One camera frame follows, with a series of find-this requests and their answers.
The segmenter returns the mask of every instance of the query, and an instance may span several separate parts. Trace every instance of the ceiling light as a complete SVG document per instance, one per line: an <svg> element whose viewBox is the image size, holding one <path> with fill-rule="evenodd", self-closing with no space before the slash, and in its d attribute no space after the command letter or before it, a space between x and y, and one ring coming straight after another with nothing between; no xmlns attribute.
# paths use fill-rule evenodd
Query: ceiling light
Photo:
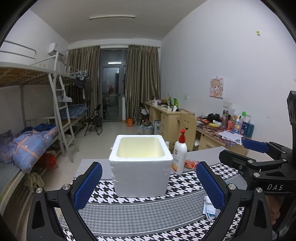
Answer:
<svg viewBox="0 0 296 241"><path fill-rule="evenodd" d="M109 62L108 64L122 64L121 62Z"/></svg>
<svg viewBox="0 0 296 241"><path fill-rule="evenodd" d="M135 17L136 16L132 16L132 15L105 15L105 16L90 17L89 20L98 19L98 18L134 19Z"/></svg>

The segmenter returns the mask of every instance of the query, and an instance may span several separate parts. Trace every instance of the ladder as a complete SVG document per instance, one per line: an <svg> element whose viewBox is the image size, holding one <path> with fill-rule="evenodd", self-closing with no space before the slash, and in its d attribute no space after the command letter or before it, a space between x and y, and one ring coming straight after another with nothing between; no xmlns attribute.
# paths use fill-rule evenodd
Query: ladder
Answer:
<svg viewBox="0 0 296 241"><path fill-rule="evenodd" d="M57 89L57 85L56 85L57 78L59 79L59 84L60 84L60 87L61 87L60 89ZM63 156L66 156L65 149L64 149L64 146L65 146L66 152L68 154L68 157L69 157L70 161L74 162L73 155L70 154L71 151L69 150L69 146L71 144L74 144L75 145L74 150L76 152L79 151L79 148L78 148L78 145L77 145L77 142L76 142L76 139L75 139L75 135L74 135L71 120L70 120L68 103L63 102L63 103L65 103L65 105L60 107L58 99L57 99L57 92L65 93L65 85L63 84L61 75L57 75L56 72L55 72L54 78L52 78L51 73L49 73L48 74L48 79L49 79L49 82L50 82L50 86L52 88L53 101L54 101L54 117L55 117L56 126L58 127L59 144L60 144L60 147L61 147L61 151L62 151ZM61 115L60 115L60 112L59 112L62 109L66 109L66 113L67 113L68 122L65 125L62 124L62 119L61 119ZM65 131L64 131L65 128L67 128L68 126L69 126L69 129L71 131L70 140L67 140L67 138L65 136Z"/></svg>

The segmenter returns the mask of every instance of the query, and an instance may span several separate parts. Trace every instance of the orange box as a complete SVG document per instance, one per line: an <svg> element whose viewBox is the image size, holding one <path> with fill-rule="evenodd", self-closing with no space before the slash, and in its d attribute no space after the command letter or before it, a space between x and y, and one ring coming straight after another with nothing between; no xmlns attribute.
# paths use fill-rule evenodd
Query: orange box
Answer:
<svg viewBox="0 0 296 241"><path fill-rule="evenodd" d="M133 127L133 119L132 118L128 119L128 127Z"/></svg>

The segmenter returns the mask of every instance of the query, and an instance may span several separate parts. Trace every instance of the white foam container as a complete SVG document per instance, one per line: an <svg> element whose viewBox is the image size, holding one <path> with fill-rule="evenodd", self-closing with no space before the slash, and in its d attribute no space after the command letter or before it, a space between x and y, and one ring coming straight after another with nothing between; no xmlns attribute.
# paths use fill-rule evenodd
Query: white foam container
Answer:
<svg viewBox="0 0 296 241"><path fill-rule="evenodd" d="M109 157L119 197L164 196L173 157L160 135L118 135Z"/></svg>

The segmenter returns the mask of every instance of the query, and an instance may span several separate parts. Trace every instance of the door frame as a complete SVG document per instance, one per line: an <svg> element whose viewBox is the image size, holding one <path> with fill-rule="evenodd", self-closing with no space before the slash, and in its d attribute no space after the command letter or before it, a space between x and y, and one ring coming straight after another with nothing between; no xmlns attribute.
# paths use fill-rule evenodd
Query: door frame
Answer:
<svg viewBox="0 0 296 241"><path fill-rule="evenodd" d="M122 61L121 64L101 64L102 62L102 51L104 50L122 50ZM103 70L104 68L119 68L119 117L115 120L104 120L103 122L121 122L122 121L122 98L124 96L124 89L123 89L123 79L124 79L124 71L127 63L124 63L124 50L127 50L127 48L103 48L100 50L100 63L99 63L99 82L98 82L98 88L100 93L100 101L103 105L103 93L102 93L102 84L103 84ZM103 106L101 108L101 117L103 117Z"/></svg>

